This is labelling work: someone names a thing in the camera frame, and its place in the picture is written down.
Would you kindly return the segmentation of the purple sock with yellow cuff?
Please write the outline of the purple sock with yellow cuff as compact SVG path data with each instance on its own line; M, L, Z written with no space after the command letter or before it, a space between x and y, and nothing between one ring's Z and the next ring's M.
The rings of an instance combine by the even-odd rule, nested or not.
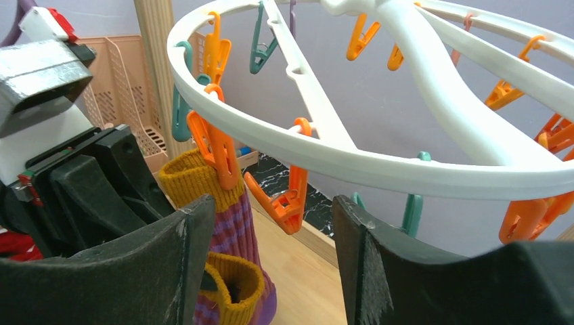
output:
M261 268L265 289L250 324L270 324L277 310L276 289L261 265L252 208L243 179L239 178L231 190L224 190L216 171L205 163L199 150L185 152L168 162L158 178L178 209L204 194L215 199L216 218L209 252L241 257Z

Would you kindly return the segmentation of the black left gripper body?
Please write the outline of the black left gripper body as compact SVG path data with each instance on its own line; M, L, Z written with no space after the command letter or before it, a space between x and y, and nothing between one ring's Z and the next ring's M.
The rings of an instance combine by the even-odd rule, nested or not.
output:
M44 257L69 257L172 212L127 125L90 128L1 186L1 225L30 235Z

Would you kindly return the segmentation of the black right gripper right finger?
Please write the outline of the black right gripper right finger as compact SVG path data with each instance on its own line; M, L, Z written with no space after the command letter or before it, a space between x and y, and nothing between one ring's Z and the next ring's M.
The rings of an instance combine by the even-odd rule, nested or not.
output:
M572 324L573 243L518 241L468 258L332 201L349 324Z

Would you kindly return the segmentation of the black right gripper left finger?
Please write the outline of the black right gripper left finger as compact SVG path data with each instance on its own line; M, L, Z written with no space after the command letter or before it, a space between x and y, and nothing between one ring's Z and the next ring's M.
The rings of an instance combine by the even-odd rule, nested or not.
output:
M1 262L2 324L191 324L215 223L204 195L69 258Z

